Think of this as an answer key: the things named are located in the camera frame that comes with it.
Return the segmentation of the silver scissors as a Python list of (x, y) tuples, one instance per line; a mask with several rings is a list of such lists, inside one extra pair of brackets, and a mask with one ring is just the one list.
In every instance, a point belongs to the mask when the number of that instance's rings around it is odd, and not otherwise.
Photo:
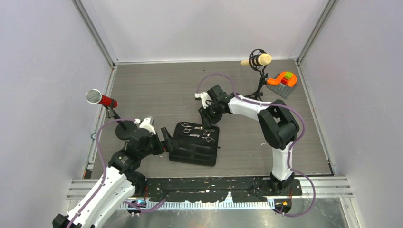
[(184, 133), (190, 133), (192, 130), (203, 130), (203, 127), (200, 126), (191, 126), (188, 123), (181, 123), (180, 126), (184, 128)]
[(210, 131), (205, 131), (202, 134), (189, 134), (189, 136), (190, 137), (202, 138), (207, 142), (215, 141), (215, 139), (211, 137), (211, 132)]

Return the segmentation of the black zip tool case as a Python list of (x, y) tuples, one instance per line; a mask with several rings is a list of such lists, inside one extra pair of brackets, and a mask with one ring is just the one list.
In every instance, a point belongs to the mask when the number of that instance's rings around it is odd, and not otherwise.
[[(210, 129), (203, 128), (203, 130), (192, 130), (190, 133), (184, 133), (184, 128), (180, 124), (185, 122), (179, 122), (174, 130), (173, 140), (175, 146), (169, 153), (169, 160), (173, 162), (195, 164), (201, 166), (214, 167), (217, 161), (219, 134), (220, 129), (217, 126), (213, 126)], [(191, 126), (200, 126), (200, 124), (189, 123)], [(207, 142), (202, 138), (190, 137), (189, 134), (202, 134), (205, 131), (211, 132), (211, 137), (215, 141)]]

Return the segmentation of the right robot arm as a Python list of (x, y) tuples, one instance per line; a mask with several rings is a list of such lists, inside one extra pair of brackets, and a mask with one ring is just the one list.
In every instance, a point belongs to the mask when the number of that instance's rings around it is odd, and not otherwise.
[(290, 189), (294, 179), (291, 169), (292, 144), (297, 139), (299, 125), (282, 100), (262, 102), (237, 93), (227, 94), (219, 85), (207, 92), (195, 93), (202, 107), (198, 112), (202, 126), (212, 128), (224, 114), (238, 114), (259, 122), (262, 134), (272, 148), (271, 188), (278, 195)]

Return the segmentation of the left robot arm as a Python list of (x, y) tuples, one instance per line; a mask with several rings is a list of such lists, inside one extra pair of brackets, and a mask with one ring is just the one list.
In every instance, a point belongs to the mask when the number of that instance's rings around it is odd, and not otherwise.
[(149, 127), (138, 127), (129, 133), (124, 147), (116, 152), (101, 178), (84, 198), (66, 215), (58, 214), (54, 228), (100, 228), (129, 197), (145, 193), (145, 176), (137, 169), (142, 159), (171, 151), (173, 137), (165, 127), (163, 141)]

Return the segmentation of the beige microphone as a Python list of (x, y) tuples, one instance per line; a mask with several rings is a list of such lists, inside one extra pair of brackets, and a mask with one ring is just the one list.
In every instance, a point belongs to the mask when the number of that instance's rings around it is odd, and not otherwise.
[(249, 59), (242, 60), (240, 64), (242, 66), (267, 66), (272, 61), (272, 56), (266, 53), (259, 54), (259, 55), (252, 55)]

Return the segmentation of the grey lego baseplate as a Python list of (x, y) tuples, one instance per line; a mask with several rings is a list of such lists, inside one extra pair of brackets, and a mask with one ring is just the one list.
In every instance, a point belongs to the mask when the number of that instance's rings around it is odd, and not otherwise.
[(289, 87), (285, 84), (266, 85), (266, 87), (282, 98), (287, 99), (289, 95), (297, 88), (297, 84), (295, 84), (293, 87)]

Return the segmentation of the red lego brick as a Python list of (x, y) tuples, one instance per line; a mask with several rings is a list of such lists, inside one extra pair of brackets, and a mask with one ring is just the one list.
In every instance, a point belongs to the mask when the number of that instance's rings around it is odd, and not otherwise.
[(286, 85), (288, 83), (288, 79), (287, 78), (282, 78), (281, 79), (281, 84), (284, 84), (284, 85)]

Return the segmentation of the green lego brick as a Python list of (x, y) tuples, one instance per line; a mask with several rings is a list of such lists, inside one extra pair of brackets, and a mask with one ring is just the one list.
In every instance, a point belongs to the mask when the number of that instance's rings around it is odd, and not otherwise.
[(292, 78), (292, 76), (293, 76), (294, 74), (293, 73), (291, 73), (291, 72), (286, 72), (285, 73), (285, 75), (284, 75), (284, 78), (286, 78), (286, 79), (291, 79)]

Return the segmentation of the orange curved toy piece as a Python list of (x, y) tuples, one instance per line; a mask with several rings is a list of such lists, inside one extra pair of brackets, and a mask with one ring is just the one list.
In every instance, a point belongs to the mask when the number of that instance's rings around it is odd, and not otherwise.
[[(267, 80), (267, 84), (272, 86), (277, 86), (281, 84), (281, 79), (284, 78), (286, 72), (287, 71), (280, 73), (276, 78), (269, 78)], [(297, 83), (297, 77), (294, 74), (292, 78), (288, 80), (288, 83), (286, 85), (288, 85), (289, 87), (293, 87), (296, 83)]]

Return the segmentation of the red silver microphone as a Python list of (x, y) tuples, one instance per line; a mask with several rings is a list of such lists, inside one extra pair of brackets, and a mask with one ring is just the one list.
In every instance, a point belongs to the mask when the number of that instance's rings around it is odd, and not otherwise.
[(86, 100), (90, 104), (99, 104), (105, 107), (116, 108), (118, 106), (118, 102), (106, 95), (103, 95), (97, 89), (91, 89), (86, 93)]

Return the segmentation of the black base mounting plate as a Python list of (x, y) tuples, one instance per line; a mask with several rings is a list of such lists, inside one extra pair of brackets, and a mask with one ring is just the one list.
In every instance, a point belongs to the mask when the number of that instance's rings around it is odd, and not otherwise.
[(270, 177), (193, 177), (148, 178), (136, 186), (134, 198), (159, 202), (223, 202), (232, 198), (235, 202), (264, 202), (268, 197), (290, 199), (301, 196), (298, 179), (281, 190)]

